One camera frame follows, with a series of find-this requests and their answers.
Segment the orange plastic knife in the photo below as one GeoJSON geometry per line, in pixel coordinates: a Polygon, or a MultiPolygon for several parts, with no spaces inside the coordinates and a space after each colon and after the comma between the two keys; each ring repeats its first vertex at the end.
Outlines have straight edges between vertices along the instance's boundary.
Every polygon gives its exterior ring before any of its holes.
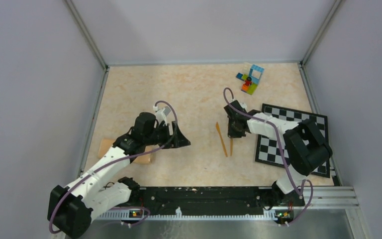
{"type": "Polygon", "coordinates": [[[219,125],[218,122],[216,122],[215,127],[216,127],[217,133],[218,133],[218,135],[219,135],[219,139],[220,139],[220,142],[221,142],[221,145],[222,145],[222,149],[223,149],[224,155],[225,155],[225,157],[228,157],[228,153],[227,153],[227,150],[226,150],[226,146],[225,146],[225,143],[224,143],[222,134],[221,134],[220,125],[219,125]]]}

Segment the orange plastic spoon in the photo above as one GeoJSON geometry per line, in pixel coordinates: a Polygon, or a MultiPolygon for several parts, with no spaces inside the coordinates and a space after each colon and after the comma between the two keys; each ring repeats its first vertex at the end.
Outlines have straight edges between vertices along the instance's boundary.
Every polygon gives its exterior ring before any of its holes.
{"type": "Polygon", "coordinates": [[[234,148],[234,144],[233,144],[233,139],[230,138],[230,156],[232,157],[233,156],[233,148],[234,148]]]}

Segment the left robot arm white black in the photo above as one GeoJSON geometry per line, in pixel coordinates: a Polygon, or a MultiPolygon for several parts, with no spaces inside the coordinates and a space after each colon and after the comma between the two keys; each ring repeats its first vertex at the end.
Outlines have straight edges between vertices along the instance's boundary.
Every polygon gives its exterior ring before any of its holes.
{"type": "Polygon", "coordinates": [[[103,187],[117,172],[143,156],[147,146],[171,149],[190,144],[176,121],[166,122],[164,113],[140,113],[134,126],[119,136],[94,166],[67,186],[58,185],[51,191],[47,214],[50,232],[78,239],[98,216],[114,206],[137,204],[140,193],[131,186],[117,182],[109,189],[103,187]]]}

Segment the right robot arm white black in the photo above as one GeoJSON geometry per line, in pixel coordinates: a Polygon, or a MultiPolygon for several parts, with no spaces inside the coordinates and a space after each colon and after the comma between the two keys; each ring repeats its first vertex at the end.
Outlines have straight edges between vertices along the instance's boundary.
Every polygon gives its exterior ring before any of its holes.
{"type": "Polygon", "coordinates": [[[278,205],[290,201],[293,191],[299,194],[308,175],[333,154],[328,141],[312,119],[297,122],[279,119],[258,110],[248,112],[238,100],[228,103],[224,110],[229,119],[230,138],[252,133],[276,141],[286,171],[286,175],[272,185],[272,200],[278,205]]]}

